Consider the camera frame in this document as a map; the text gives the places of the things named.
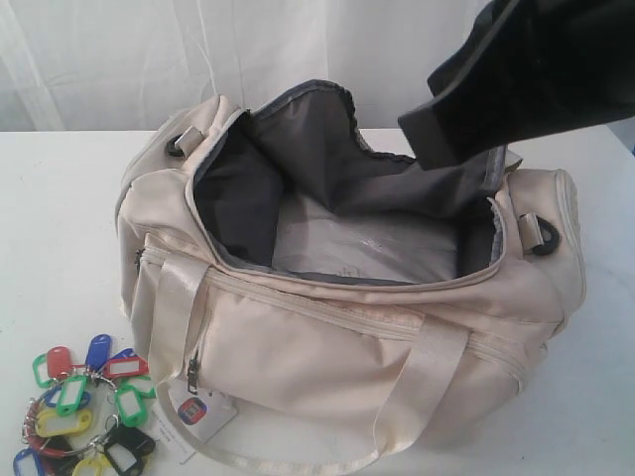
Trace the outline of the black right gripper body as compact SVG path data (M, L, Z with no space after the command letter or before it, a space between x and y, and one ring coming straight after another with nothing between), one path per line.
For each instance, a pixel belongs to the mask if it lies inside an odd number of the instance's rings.
M428 85L500 95L499 145L631 118L634 4L490 1Z

